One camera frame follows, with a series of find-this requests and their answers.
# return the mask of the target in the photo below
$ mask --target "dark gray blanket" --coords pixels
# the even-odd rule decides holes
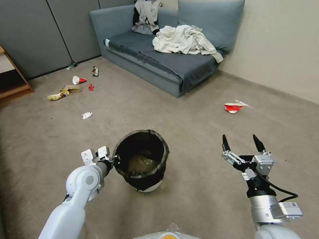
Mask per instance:
[[[181,92],[210,77],[217,69],[218,63],[211,55],[184,55],[178,53],[161,53],[154,50],[152,41],[155,36],[127,32],[109,40],[109,47],[131,55],[169,74],[181,78]]]

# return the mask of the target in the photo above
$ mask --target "black trash bag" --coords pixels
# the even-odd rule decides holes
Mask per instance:
[[[159,183],[165,173],[169,154],[162,136],[150,129],[129,133],[115,146],[113,157],[120,157],[116,171],[138,191]]]

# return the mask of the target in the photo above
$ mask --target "beige carpet floor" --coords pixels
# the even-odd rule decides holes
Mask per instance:
[[[93,66],[99,77],[90,76]],[[74,75],[88,79],[82,92],[47,99],[72,84]],[[170,148],[162,186],[139,193],[112,170],[87,204],[82,238],[128,239],[171,223],[199,238],[254,238],[246,183],[220,156],[222,134],[235,153],[257,153],[253,133],[273,153],[270,180],[300,195],[305,216],[287,226],[301,238],[319,237],[318,105],[221,72],[177,99],[101,57],[30,83],[35,93],[0,112],[7,238],[38,237],[65,196],[69,173],[82,166],[82,151],[112,150],[127,133],[145,128],[159,132]],[[224,103],[235,100],[250,106],[232,115]],[[93,115],[83,120],[84,112]]]

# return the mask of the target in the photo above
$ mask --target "wooden shelf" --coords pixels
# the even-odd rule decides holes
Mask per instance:
[[[18,68],[15,66],[5,50],[0,46],[0,55],[5,56],[9,62],[3,66],[12,64],[13,67],[5,68],[0,73],[0,100],[7,102],[9,100],[21,97],[22,95],[32,93],[33,90]]]

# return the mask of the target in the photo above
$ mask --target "wall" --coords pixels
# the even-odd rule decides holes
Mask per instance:
[[[99,0],[101,9],[134,4],[134,0]]]
[[[71,63],[44,0],[0,0],[0,45],[26,78]]]
[[[90,18],[90,11],[100,9],[98,0],[47,2],[72,61],[81,62],[101,55]]]
[[[319,103],[318,9],[316,0],[246,0],[235,49],[219,69]]]

